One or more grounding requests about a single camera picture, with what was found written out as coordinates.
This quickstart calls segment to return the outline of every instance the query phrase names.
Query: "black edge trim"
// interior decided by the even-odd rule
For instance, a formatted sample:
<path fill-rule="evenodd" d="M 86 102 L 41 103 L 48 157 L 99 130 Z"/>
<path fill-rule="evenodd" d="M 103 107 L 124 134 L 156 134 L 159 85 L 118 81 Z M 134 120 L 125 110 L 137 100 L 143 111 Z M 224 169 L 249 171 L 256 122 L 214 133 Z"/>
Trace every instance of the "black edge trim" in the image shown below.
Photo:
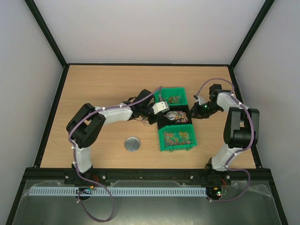
<path fill-rule="evenodd" d="M 25 183 L 26 182 L 22 181 L 21 184 L 20 184 L 20 186 L 19 186 L 19 189 L 18 189 L 18 191 L 17 191 L 17 193 L 15 195 L 15 200 L 14 200 L 13 206 L 11 207 L 9 216 L 7 218 L 6 225 L 11 225 L 14 222 L 15 214 L 17 212 L 17 209 L 18 209 L 18 206 L 19 206 L 19 202 L 21 200 L 21 197 L 23 195 L 23 191 L 24 191 L 24 188 L 25 188 Z"/>
<path fill-rule="evenodd" d="M 57 110 L 57 107 L 58 107 L 58 103 L 60 101 L 60 96 L 61 96 L 64 84 L 65 84 L 65 81 L 66 81 L 68 70 L 69 70 L 69 65 L 65 66 L 65 68 L 62 71 L 60 82 L 58 84 L 58 87 L 57 87 L 57 90 L 56 90 L 56 93 L 55 93 L 55 97 L 54 97 L 54 100 L 53 100 L 53 103 L 52 103 L 52 107 L 51 107 L 51 110 L 50 110 L 50 113 L 49 113 L 49 117 L 48 117 L 48 120 L 47 120 L 47 123 L 46 123 L 46 127 L 45 127 L 45 130 L 44 130 L 44 133 L 43 133 L 41 144 L 40 144 L 40 146 L 38 148 L 38 151 L 37 151 L 37 157 L 34 161 L 34 166 L 41 166 L 44 151 L 45 151 L 45 148 L 46 148 L 46 145 L 47 145 L 48 137 L 49 137 L 49 134 L 50 134 L 50 131 L 51 131 L 51 127 L 52 127 L 53 120 L 54 120 L 54 117 L 55 117 L 55 113 L 56 113 L 56 110 Z"/>
<path fill-rule="evenodd" d="M 61 66 L 64 68 L 67 65 L 67 62 L 65 61 L 63 55 L 61 54 L 60 49 L 58 48 L 51 32 L 49 31 L 49 28 L 47 27 L 46 22 L 44 21 L 38 7 L 36 6 L 34 0 L 25 0 L 28 8 L 30 9 L 32 15 L 36 19 L 40 29 L 42 30 L 44 36 L 46 37 L 47 41 L 49 42 L 49 45 L 51 46 L 52 50 L 54 51 L 57 59 L 59 60 Z"/>
<path fill-rule="evenodd" d="M 228 67 L 228 71 L 229 71 L 229 75 L 230 75 L 230 78 L 231 78 L 231 82 L 233 83 L 234 85 L 234 93 L 235 93 L 235 96 L 236 98 L 241 102 L 243 103 L 243 99 L 242 99 L 242 95 L 241 95 L 241 92 L 240 92 L 240 88 L 239 88 L 239 84 L 236 80 L 236 76 L 234 74 L 234 70 L 231 66 Z M 261 162 L 261 159 L 259 157 L 259 153 L 258 153 L 258 150 L 257 150 L 257 146 L 252 146 L 251 147 L 251 152 L 252 152 L 252 156 L 253 156 L 253 160 L 255 162 L 255 166 L 256 168 L 262 168 L 263 165 L 262 165 L 262 162 Z"/>
<path fill-rule="evenodd" d="M 272 196 L 273 196 L 274 201 L 275 201 L 275 205 L 276 205 L 276 208 L 277 208 L 277 212 L 278 212 L 281 224 L 282 225 L 288 225 L 288 222 L 287 222 L 287 219 L 286 219 L 286 216 L 285 216 L 285 212 L 283 210 L 283 207 L 282 207 L 282 204 L 281 204 L 281 201 L 280 201 L 280 198 L 279 198 L 279 195 L 278 195 L 275 184 L 270 185 L 270 188 L 271 188 Z"/>
<path fill-rule="evenodd" d="M 228 64 L 187 64 L 187 63 L 69 63 L 84 66 L 156 66 L 156 67 L 228 67 Z"/>
<path fill-rule="evenodd" d="M 265 18 L 265 16 L 267 15 L 269 9 L 271 8 L 271 6 L 273 5 L 275 0 L 266 0 L 261 8 L 261 10 L 259 11 L 258 15 L 256 16 L 252 26 L 250 27 L 247 35 L 245 36 L 242 44 L 240 45 L 238 51 L 236 52 L 230 66 L 232 68 L 235 68 L 235 66 L 238 64 L 240 58 L 242 57 L 244 51 L 246 50 L 247 46 L 249 45 L 250 41 L 252 40 L 254 34 L 256 33 L 257 29 L 259 28 L 259 26 L 261 25 L 263 19 Z"/>
<path fill-rule="evenodd" d="M 64 180 L 65 171 L 72 170 L 71 168 L 35 168 L 28 167 L 26 168 L 23 176 L 22 182 L 26 180 Z M 251 175 L 252 180 L 267 180 L 270 184 L 274 184 L 272 174 L 270 169 L 247 169 Z M 140 177 L 141 173 L 147 173 L 149 176 L 157 176 L 159 173 L 160 176 L 168 177 L 170 173 L 172 176 L 181 177 L 183 173 L 202 173 L 204 169 L 106 169 L 106 168 L 93 168 L 93 173 L 105 172 L 109 173 L 111 176 L 117 175 L 118 177 L 129 177 L 129 175 Z M 247 174 L 244 171 L 227 171 L 231 179 L 234 180 L 244 180 L 247 178 Z"/>

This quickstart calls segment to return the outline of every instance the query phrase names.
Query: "green storage bin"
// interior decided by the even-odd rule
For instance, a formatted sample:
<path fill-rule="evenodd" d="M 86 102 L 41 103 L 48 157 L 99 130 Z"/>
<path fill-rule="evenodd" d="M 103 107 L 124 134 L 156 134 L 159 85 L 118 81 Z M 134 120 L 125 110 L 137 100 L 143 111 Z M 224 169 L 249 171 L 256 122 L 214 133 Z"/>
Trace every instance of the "green storage bin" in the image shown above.
<path fill-rule="evenodd" d="M 165 100 L 168 105 L 188 105 L 188 100 L 186 96 L 186 91 L 184 88 L 163 88 L 161 90 L 161 96 L 163 100 Z M 168 98 L 180 96 L 179 103 L 170 103 Z M 154 94 L 155 102 L 159 102 L 159 91 Z"/>
<path fill-rule="evenodd" d="M 158 130 L 160 151 L 190 150 L 197 145 L 192 124 L 165 126 Z"/>

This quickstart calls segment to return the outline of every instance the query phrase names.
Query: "white wall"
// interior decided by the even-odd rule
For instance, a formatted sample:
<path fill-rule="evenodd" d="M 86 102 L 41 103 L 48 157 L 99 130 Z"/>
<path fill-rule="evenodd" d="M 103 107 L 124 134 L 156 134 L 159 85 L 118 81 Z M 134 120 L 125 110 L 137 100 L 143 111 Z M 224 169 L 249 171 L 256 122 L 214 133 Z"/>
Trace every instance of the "white wall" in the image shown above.
<path fill-rule="evenodd" d="M 264 0 L 36 0 L 67 62 L 229 64 Z"/>
<path fill-rule="evenodd" d="M 300 1 L 276 0 L 238 63 L 247 105 L 260 110 L 258 150 L 289 224 L 300 224 Z"/>
<path fill-rule="evenodd" d="M 33 166 L 62 67 L 23 0 L 0 3 L 0 224 Z"/>

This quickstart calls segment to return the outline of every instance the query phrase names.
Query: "black frame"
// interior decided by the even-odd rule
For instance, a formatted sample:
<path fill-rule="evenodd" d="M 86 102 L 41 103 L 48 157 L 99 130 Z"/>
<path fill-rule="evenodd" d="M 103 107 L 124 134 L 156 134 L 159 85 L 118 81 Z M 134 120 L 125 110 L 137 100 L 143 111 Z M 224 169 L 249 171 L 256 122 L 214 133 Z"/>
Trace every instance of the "black frame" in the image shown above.
<path fill-rule="evenodd" d="M 266 0 L 264 5 L 262 6 L 259 14 L 257 15 L 256 19 L 254 20 L 250 30 L 248 31 L 247 35 L 245 36 L 243 42 L 241 43 L 241 46 L 239 47 L 237 53 L 235 54 L 232 62 L 230 65 L 227 64 L 147 64 L 147 63 L 67 63 L 59 50 L 52 34 L 50 33 L 39 9 L 37 8 L 34 0 L 24 0 L 32 12 L 34 18 L 36 19 L 38 25 L 40 26 L 43 34 L 45 35 L 47 41 L 49 42 L 49 45 L 53 49 L 55 55 L 57 56 L 59 62 L 61 63 L 63 67 L 63 72 L 60 78 L 60 82 L 54 97 L 54 101 L 50 110 L 50 114 L 47 120 L 47 124 L 43 133 L 43 137 L 41 140 L 41 144 L 39 146 L 37 156 L 34 162 L 34 166 L 30 168 L 26 168 L 21 184 L 19 186 L 19 189 L 16 193 L 16 197 L 13 203 L 13 206 L 11 208 L 9 217 L 7 219 L 7 225 L 10 225 L 13 223 L 15 213 L 19 204 L 19 201 L 22 197 L 25 183 L 27 180 L 64 180 L 65 179 L 65 173 L 70 171 L 70 168 L 40 168 L 41 161 L 44 155 L 45 147 L 48 141 L 48 137 L 50 134 L 50 130 L 53 124 L 53 120 L 55 117 L 55 113 L 60 101 L 60 96 L 64 87 L 64 83 L 68 74 L 69 66 L 70 65 L 115 65 L 115 66 L 213 66 L 213 67 L 227 67 L 230 78 L 232 83 L 235 86 L 235 94 L 239 101 L 243 102 L 242 95 L 236 80 L 236 76 L 234 74 L 234 68 L 237 65 L 238 61 L 240 60 L 242 54 L 246 50 L 247 46 L 249 45 L 252 37 L 254 36 L 255 32 L 259 28 L 260 24 L 262 23 L 264 17 L 266 16 L 267 12 L 271 8 L 272 4 L 275 0 Z M 254 158 L 256 169 L 248 169 L 251 180 L 267 180 L 269 182 L 272 195 L 275 199 L 275 204 L 280 216 L 281 223 L 283 225 L 288 224 L 285 213 L 283 211 L 279 195 L 274 183 L 274 179 L 272 177 L 270 169 L 265 169 L 262 166 L 259 153 L 256 146 L 253 146 L 251 148 L 252 155 Z M 128 180 L 130 178 L 131 180 L 139 180 L 141 177 L 141 174 L 143 174 L 143 180 L 157 180 L 157 177 L 160 177 L 162 180 L 175 180 L 179 183 L 187 183 L 191 185 L 202 185 L 203 187 L 212 187 L 211 185 L 203 185 L 202 180 L 199 179 L 202 174 L 204 173 L 204 169 L 93 169 L 94 172 L 97 172 L 99 174 L 103 174 L 106 176 L 106 184 L 109 184 L 111 181 L 116 180 Z M 231 172 L 228 171 L 228 175 L 230 175 L 231 180 L 244 180 L 247 175 L 244 172 Z"/>

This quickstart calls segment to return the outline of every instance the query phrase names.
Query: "wire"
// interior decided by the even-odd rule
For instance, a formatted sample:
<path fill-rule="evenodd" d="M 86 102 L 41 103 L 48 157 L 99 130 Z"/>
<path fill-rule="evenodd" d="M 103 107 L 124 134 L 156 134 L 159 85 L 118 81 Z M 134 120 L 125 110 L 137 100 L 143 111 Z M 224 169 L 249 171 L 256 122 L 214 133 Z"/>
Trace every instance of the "wire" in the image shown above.
<path fill-rule="evenodd" d="M 221 181 L 223 182 L 223 185 L 221 186 L 221 188 L 225 185 L 226 190 L 228 191 L 228 187 L 227 187 L 227 183 L 224 179 L 221 179 Z"/>
<path fill-rule="evenodd" d="M 142 98 L 141 100 L 126 105 L 126 107 L 131 107 L 131 106 L 133 106 L 133 105 L 136 105 L 136 104 L 138 104 L 138 103 L 140 103 L 140 102 L 146 100 L 147 98 L 149 98 L 149 97 L 151 97 L 152 95 L 154 95 L 154 93 L 156 93 L 157 91 L 159 91 L 159 94 L 161 95 L 161 89 L 162 89 L 162 86 L 160 86 L 159 88 L 157 88 L 156 90 L 154 90 L 152 93 L 150 93 L 150 94 L 147 95 L 146 97 Z M 68 136 L 69 142 L 73 145 L 74 164 L 75 164 L 76 173 L 77 173 L 78 177 L 81 178 L 82 180 L 85 180 L 85 181 L 88 181 L 88 182 L 90 182 L 90 183 L 96 184 L 98 187 L 104 188 L 104 189 L 107 191 L 107 193 L 109 194 L 109 196 L 110 196 L 110 198 L 111 198 L 111 200 L 112 200 L 112 212 L 111 212 L 110 216 L 109 216 L 107 219 L 101 220 L 101 219 L 97 219 L 97 218 L 93 217 L 93 216 L 86 210 L 85 206 L 84 206 L 84 205 L 82 204 L 82 202 L 80 201 L 80 194 L 81 194 L 82 192 L 80 192 L 80 193 L 78 194 L 78 196 L 77 196 L 77 200 L 78 200 L 77 203 L 79 203 L 79 204 L 82 206 L 82 208 L 83 208 L 85 214 L 86 214 L 89 218 L 91 218 L 92 220 L 94 220 L 94 221 L 96 221 L 96 222 L 100 222 L 100 223 L 110 221 L 110 220 L 113 218 L 113 214 L 114 214 L 114 211 L 115 211 L 115 203 L 114 203 L 114 199 L 113 199 L 112 193 L 108 190 L 107 187 L 105 187 L 104 185 L 100 184 L 99 182 L 96 182 L 96 181 L 93 181 L 93 180 L 89 180 L 89 179 L 83 177 L 82 175 L 80 175 L 79 168 L 78 168 L 78 163 L 77 163 L 77 158 L 76 158 L 76 142 L 75 142 L 74 140 L 72 140 L 72 135 L 73 135 L 73 133 L 76 131 L 76 129 L 77 129 L 81 124 L 83 124 L 83 123 L 84 123 L 89 117 L 91 117 L 92 115 L 94 115 L 94 114 L 96 114 L 96 113 L 99 113 L 99 112 L 101 112 L 101 111 L 103 111 L 103 110 L 105 110 L 105 109 L 106 109 L 106 110 L 107 110 L 107 109 L 117 109 L 117 108 L 121 108 L 121 107 L 122 107 L 122 105 L 114 105 L 114 106 L 109 106 L 109 107 L 105 107 L 105 108 L 100 108 L 100 109 L 97 109 L 97 110 L 91 112 L 90 114 L 88 114 L 87 116 L 85 116 L 82 120 L 80 120 L 80 121 L 74 126 L 74 128 L 70 131 L 70 134 L 69 134 L 69 136 Z"/>
<path fill-rule="evenodd" d="M 230 81 L 228 81 L 228 80 L 226 80 L 226 79 L 223 79 L 223 78 L 211 78 L 211 79 L 207 80 L 206 82 L 204 82 L 204 83 L 202 84 L 202 86 L 200 87 L 200 89 L 198 90 L 198 92 L 197 92 L 197 94 L 196 94 L 196 97 L 200 94 L 200 91 L 202 90 L 202 88 L 203 88 L 209 81 L 214 81 L 214 80 L 220 80 L 220 81 L 225 81 L 225 82 L 229 83 L 229 84 L 232 86 L 232 90 L 230 91 L 230 95 L 233 93 L 233 91 L 234 91 L 234 85 L 233 85 Z"/>
<path fill-rule="evenodd" d="M 143 117 L 141 120 L 138 120 L 138 119 L 134 119 L 134 120 L 136 120 L 136 121 L 143 121 L 143 120 L 144 120 L 144 118 L 145 118 L 145 117 Z"/>
<path fill-rule="evenodd" d="M 238 196 L 236 196 L 236 197 L 234 197 L 234 198 L 231 198 L 231 199 L 225 199 L 225 200 L 213 200 L 213 199 L 211 199 L 211 198 L 209 198 L 209 197 L 207 196 L 207 199 L 209 199 L 210 202 L 230 202 L 230 201 L 233 201 L 233 200 L 238 199 L 239 197 L 241 197 L 241 196 L 247 191 L 247 189 L 248 189 L 248 187 L 249 187 L 249 185 L 250 185 L 250 174 L 249 174 L 249 172 L 248 172 L 247 170 L 245 170 L 245 169 L 230 169 L 229 166 L 228 166 L 228 164 L 229 164 L 229 162 L 233 159 L 233 157 L 234 157 L 237 153 L 246 151 L 246 150 L 248 150 L 248 149 L 251 148 L 251 146 L 252 146 L 252 144 L 253 144 L 253 140 L 254 140 L 254 127 L 253 127 L 253 122 L 252 122 L 252 120 L 251 120 L 251 116 L 250 116 L 250 114 L 249 114 L 247 108 L 246 108 L 239 100 L 237 100 L 237 99 L 235 98 L 235 96 L 234 96 L 234 94 L 233 94 L 233 91 L 234 91 L 234 85 L 233 85 L 230 81 L 228 81 L 228 80 L 226 80 L 226 79 L 223 79 L 223 78 L 211 78 L 211 79 L 207 80 L 206 82 L 204 82 L 204 84 L 202 84 L 202 86 L 201 86 L 200 89 L 198 90 L 196 96 L 198 96 L 198 95 L 200 94 L 200 91 L 202 90 L 202 88 L 203 88 L 209 81 L 213 81 L 213 80 L 221 80 L 221 81 L 225 81 L 225 82 L 229 83 L 229 84 L 232 86 L 232 90 L 230 91 L 230 98 L 231 98 L 236 104 L 238 104 L 238 105 L 245 111 L 245 113 L 246 113 L 246 115 L 247 115 L 247 118 L 248 118 L 248 120 L 249 120 L 250 129 L 251 129 L 251 139 L 250 139 L 249 145 L 248 145 L 246 148 L 244 148 L 244 149 L 235 151 L 235 152 L 228 158 L 228 160 L 225 162 L 225 167 L 227 168 L 227 170 L 229 170 L 229 171 L 244 171 L 244 172 L 247 174 L 247 176 L 248 176 L 248 182 L 247 182 L 246 188 L 245 188 Z"/>
<path fill-rule="evenodd" d="M 95 181 L 96 181 L 97 183 L 99 183 L 99 181 L 100 181 L 100 180 L 99 180 L 99 177 L 97 177 L 96 175 L 93 175 L 93 176 L 92 176 L 92 178 L 94 178 L 94 179 L 95 179 Z"/>

